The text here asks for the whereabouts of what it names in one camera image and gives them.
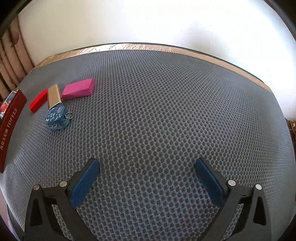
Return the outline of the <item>pink eraser block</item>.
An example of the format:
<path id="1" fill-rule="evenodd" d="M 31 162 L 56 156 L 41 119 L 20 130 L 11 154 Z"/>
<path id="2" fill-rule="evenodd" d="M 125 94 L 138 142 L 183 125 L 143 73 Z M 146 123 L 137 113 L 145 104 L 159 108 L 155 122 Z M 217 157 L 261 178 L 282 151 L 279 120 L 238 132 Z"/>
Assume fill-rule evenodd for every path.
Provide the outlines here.
<path id="1" fill-rule="evenodd" d="M 71 84 L 67 84 L 62 91 L 63 100 L 71 100 L 78 97 L 89 96 L 95 87 L 95 81 L 90 78 Z"/>

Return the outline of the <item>beige tufted sofa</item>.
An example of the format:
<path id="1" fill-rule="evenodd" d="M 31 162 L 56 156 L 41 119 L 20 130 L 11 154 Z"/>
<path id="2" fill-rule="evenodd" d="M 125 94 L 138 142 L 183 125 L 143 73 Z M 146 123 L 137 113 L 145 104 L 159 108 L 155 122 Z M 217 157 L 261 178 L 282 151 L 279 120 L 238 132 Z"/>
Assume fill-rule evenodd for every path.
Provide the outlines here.
<path id="1" fill-rule="evenodd" d="M 1 37 L 1 100 L 16 90 L 33 68 L 23 42 L 19 19 L 15 18 Z"/>

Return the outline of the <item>beige long block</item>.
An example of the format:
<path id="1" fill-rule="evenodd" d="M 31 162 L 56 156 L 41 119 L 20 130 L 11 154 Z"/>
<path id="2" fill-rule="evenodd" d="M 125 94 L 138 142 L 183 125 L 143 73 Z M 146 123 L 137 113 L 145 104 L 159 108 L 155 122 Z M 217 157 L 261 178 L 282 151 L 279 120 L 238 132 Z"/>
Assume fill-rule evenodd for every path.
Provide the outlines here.
<path id="1" fill-rule="evenodd" d="M 47 99 L 48 109 L 62 102 L 60 89 L 57 84 L 54 84 L 53 86 L 48 88 Z"/>

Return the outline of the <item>red gold tin tray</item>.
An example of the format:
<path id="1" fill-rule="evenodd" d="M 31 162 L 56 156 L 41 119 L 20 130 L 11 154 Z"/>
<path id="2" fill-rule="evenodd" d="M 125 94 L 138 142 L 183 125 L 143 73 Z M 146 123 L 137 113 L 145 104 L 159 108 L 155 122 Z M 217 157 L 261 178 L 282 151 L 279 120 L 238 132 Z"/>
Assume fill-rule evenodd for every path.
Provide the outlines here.
<path id="1" fill-rule="evenodd" d="M 27 98 L 21 90 L 18 90 L 8 105 L 4 117 L 1 119 L 1 173 L 4 172 L 6 155 L 13 129 L 26 102 Z"/>

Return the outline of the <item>clear plastic card case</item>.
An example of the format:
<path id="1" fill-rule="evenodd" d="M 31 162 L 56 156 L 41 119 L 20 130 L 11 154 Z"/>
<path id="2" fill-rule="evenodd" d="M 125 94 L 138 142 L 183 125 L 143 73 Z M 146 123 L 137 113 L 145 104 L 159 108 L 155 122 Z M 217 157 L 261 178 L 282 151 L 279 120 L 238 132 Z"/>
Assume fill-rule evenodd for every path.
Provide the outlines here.
<path id="1" fill-rule="evenodd" d="M 16 91 L 12 91 L 8 97 L 4 100 L 4 102 L 1 104 L 1 112 L 0 112 L 0 118 L 2 119 L 4 117 L 4 114 L 10 105 L 10 102 L 13 100 L 13 98 L 16 95 Z"/>

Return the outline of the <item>grey honeycomb table mat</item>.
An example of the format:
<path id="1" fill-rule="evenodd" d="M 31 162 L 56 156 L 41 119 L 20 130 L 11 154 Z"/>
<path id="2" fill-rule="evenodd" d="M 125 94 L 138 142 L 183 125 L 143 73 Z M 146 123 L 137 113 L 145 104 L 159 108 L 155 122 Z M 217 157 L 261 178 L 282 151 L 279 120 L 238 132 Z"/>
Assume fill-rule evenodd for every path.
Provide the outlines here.
<path id="1" fill-rule="evenodd" d="M 226 179 L 263 187 L 271 237 L 295 205 L 295 155 L 272 92 L 224 67 L 158 51 L 106 51 L 33 70 L 20 83 L 43 89 L 85 79 L 90 96 L 66 101 L 70 125 L 52 131 L 48 108 L 24 107 L 13 130 L 1 190 L 21 227 L 32 187 L 68 180 L 90 158 L 100 176 L 77 208 L 99 240 L 196 240 L 218 212 L 194 171 L 205 158 Z"/>

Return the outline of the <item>red flat block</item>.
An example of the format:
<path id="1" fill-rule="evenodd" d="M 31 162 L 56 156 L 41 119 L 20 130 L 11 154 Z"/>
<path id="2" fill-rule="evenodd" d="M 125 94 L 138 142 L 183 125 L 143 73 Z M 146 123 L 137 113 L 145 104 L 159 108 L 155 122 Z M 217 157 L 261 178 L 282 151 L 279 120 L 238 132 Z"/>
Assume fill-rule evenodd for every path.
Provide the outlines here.
<path id="1" fill-rule="evenodd" d="M 34 114 L 47 101 L 48 89 L 42 90 L 37 97 L 30 103 L 30 111 Z"/>

